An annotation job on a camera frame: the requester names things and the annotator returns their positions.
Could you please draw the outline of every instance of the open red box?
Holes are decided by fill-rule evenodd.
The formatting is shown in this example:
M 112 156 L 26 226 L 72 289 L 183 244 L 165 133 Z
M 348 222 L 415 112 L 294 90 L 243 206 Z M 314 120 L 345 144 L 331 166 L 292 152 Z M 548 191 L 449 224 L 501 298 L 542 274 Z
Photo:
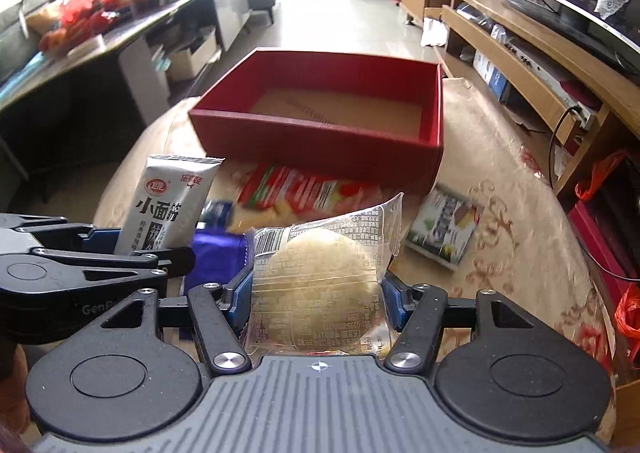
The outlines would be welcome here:
M 259 48 L 190 111 L 208 156 L 428 192 L 442 158 L 433 63 Z

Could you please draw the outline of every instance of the orange plastic bag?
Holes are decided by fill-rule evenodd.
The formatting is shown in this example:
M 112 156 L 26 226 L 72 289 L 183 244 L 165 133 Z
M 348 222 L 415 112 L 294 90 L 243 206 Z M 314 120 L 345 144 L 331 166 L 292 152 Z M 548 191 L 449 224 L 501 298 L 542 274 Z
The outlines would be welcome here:
M 584 202 L 591 200 L 605 179 L 628 156 L 628 151 L 618 150 L 609 157 L 594 162 L 591 167 L 591 181 L 583 180 L 578 182 L 575 185 L 576 196 Z
M 640 308 L 640 289 L 635 283 L 632 283 L 620 298 L 614 315 L 620 334 L 635 342 L 629 353 L 631 362 L 635 361 L 638 350 L 640 350 L 640 329 L 638 328 L 640 321 L 638 313 L 635 312 L 638 308 Z

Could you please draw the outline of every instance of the metal screw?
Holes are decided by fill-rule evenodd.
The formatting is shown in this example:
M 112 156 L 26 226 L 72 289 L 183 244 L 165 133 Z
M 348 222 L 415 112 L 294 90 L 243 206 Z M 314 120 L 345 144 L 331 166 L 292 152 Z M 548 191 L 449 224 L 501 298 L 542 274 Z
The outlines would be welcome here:
M 213 358 L 213 364 L 218 368 L 233 370 L 244 365 L 244 356 L 238 352 L 223 352 Z
M 399 352 L 391 356 L 391 364 L 396 368 L 408 369 L 417 367 L 420 364 L 420 356 L 413 352 Z

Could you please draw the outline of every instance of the plastic bag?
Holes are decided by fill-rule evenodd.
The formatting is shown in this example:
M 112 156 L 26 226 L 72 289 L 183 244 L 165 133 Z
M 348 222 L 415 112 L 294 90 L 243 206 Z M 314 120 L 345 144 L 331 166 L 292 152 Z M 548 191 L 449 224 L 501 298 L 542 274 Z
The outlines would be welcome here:
M 244 348 L 265 354 L 384 357 L 396 335 L 380 281 L 400 247 L 402 194 L 354 213 L 254 235 Z
M 278 212 L 292 212 L 311 221 L 344 215 L 381 200 L 379 186 L 259 164 L 242 188 L 238 204 L 260 210 L 275 207 Z

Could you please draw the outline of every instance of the barcode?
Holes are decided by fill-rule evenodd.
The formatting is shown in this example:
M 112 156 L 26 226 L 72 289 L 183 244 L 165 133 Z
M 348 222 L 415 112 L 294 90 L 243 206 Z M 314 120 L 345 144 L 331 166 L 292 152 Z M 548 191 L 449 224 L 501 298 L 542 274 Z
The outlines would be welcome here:
M 321 211 L 324 208 L 324 203 L 331 195 L 331 192 L 335 188 L 335 182 L 323 182 L 320 188 L 320 192 L 318 194 L 318 198 L 314 202 L 314 209 L 317 211 Z
M 279 250 L 283 233 L 282 227 L 268 227 L 260 230 L 255 239 L 255 256 L 268 255 Z

